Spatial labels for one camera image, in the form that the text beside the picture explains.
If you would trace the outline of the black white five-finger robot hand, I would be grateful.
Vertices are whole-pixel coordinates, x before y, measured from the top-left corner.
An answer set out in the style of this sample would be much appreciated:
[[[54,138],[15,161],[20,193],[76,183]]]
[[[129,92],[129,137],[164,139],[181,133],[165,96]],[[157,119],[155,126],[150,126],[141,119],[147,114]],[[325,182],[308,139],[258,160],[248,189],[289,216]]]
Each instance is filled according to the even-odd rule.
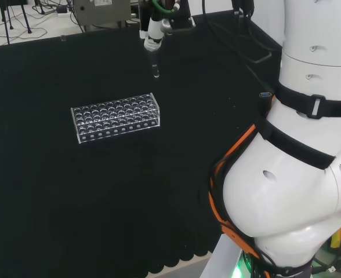
[[[139,1],[140,37],[148,52],[160,49],[166,34],[192,30],[196,24],[187,0]]]

